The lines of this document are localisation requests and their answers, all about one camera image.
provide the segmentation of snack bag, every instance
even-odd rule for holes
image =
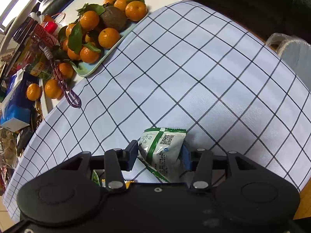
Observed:
[[[178,156],[186,133],[182,129],[150,128],[139,140],[141,157],[169,182],[178,181]]]
[[[91,180],[94,183],[96,183],[98,186],[100,186],[100,181],[99,181],[98,175],[97,175],[95,170],[93,170],[93,172],[92,172]]]

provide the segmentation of plaid tablecloth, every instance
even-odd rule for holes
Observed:
[[[80,153],[125,148],[150,127],[185,128],[194,147],[238,151],[301,190],[311,169],[311,99],[296,74],[258,38],[193,1],[141,22],[62,100],[25,150],[3,203],[14,221],[23,184]],[[136,161],[127,180],[158,182]]]

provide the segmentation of blue tissue box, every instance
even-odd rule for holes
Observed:
[[[7,90],[7,97],[3,101],[4,106],[1,106],[4,113],[0,125],[12,132],[16,132],[30,124],[31,109],[34,102],[27,99],[26,91],[30,84],[38,83],[37,77],[22,73],[12,76]]]

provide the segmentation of fruit plate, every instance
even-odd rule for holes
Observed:
[[[122,40],[125,39],[125,37],[137,26],[140,24],[141,21],[143,21],[147,16],[149,15],[149,12],[145,15],[145,17],[140,20],[139,22],[133,22],[133,21],[129,21],[129,25],[128,27],[120,32],[120,40],[111,48],[111,49],[104,49],[101,53],[101,57],[99,58],[98,61],[94,62],[94,63],[85,63],[83,61],[80,61],[78,64],[78,67],[73,66],[74,70],[76,71],[76,73],[78,75],[80,75],[81,77],[86,77],[90,74],[92,74],[97,68],[98,66],[108,57],[108,55],[122,42]]]

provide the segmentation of kiwi fruit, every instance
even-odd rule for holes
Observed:
[[[125,13],[114,6],[107,6],[106,11],[101,14],[100,20],[106,28],[114,28],[118,32],[124,30],[128,21]]]

